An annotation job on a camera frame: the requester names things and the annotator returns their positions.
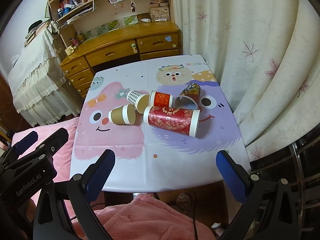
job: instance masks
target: cartoon mouth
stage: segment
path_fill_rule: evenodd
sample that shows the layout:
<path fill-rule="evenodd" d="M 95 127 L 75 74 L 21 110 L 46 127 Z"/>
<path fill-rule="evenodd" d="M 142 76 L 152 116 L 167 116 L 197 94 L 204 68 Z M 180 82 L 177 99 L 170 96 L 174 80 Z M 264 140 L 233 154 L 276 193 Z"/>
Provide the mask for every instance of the cartoon mouth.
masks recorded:
<path fill-rule="evenodd" d="M 109 131 L 109 130 L 110 130 L 110 129 L 107 129 L 107 130 L 100 130 L 99 128 L 100 128 L 100 127 L 98 126 L 98 128 L 96 129 L 96 131 L 105 132 L 105 131 Z"/>
<path fill-rule="evenodd" d="M 209 120 L 210 118 L 214 118 L 214 116 L 211 115 L 211 114 L 209 114 L 209 116 L 208 116 L 207 118 L 204 118 L 204 119 L 200 120 L 199 122 L 207 121 L 207 120 Z"/>

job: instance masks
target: cartoon tablecloth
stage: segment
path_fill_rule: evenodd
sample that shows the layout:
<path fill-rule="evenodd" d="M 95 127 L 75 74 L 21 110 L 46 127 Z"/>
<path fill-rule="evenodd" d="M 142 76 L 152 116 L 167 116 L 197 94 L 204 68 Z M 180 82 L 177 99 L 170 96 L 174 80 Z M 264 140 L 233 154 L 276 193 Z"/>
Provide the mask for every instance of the cartoon tablecloth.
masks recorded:
<path fill-rule="evenodd" d="M 189 82 L 201 86 L 196 138 L 151 127 L 138 113 L 135 125 L 115 125 L 108 119 L 109 110 L 128 104 L 130 90 L 176 97 Z M 70 177 L 83 173 L 105 149 L 116 155 L 106 191 L 159 192 L 216 182 L 222 179 L 215 164 L 221 149 L 250 170 L 236 120 L 201 55 L 151 59 L 98 72 L 80 115 Z"/>

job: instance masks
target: figurine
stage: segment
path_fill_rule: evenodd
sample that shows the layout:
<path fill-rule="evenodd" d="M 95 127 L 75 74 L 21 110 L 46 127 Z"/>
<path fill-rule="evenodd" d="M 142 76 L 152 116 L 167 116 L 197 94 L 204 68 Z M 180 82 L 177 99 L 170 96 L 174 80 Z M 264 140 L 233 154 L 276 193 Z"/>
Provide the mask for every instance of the figurine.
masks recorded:
<path fill-rule="evenodd" d="M 131 2 L 131 10 L 133 13 L 136 12 L 136 4 L 133 1 Z"/>

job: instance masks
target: floral curtain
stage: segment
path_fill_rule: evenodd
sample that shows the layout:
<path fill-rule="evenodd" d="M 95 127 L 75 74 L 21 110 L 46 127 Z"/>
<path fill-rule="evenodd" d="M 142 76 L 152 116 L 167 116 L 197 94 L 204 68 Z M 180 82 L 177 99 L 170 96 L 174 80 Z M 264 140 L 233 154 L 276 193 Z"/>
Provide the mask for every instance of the floral curtain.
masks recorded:
<path fill-rule="evenodd" d="M 201 54 L 250 161 L 320 123 L 320 18 L 308 0 L 173 0 L 183 53 Z"/>

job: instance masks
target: cable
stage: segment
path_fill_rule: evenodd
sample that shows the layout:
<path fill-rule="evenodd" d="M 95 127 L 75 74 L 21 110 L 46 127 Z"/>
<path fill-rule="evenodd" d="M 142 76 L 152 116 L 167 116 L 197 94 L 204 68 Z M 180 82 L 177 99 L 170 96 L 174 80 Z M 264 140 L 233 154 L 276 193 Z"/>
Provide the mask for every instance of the cable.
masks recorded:
<path fill-rule="evenodd" d="M 93 208 L 94 206 L 97 206 L 97 205 L 105 205 L 105 203 L 97 203 L 97 204 L 94 204 L 93 206 L 91 206 L 91 208 Z"/>
<path fill-rule="evenodd" d="M 192 214 L 192 220 L 193 220 L 193 230 L 195 232 L 195 240 L 198 240 L 198 233 L 197 233 L 197 227 L 196 227 L 196 202 L 197 202 L 197 195 L 195 192 L 193 192 L 192 190 L 186 189 L 186 191 L 190 191 L 195 195 L 195 204 L 193 206 L 193 214 Z"/>

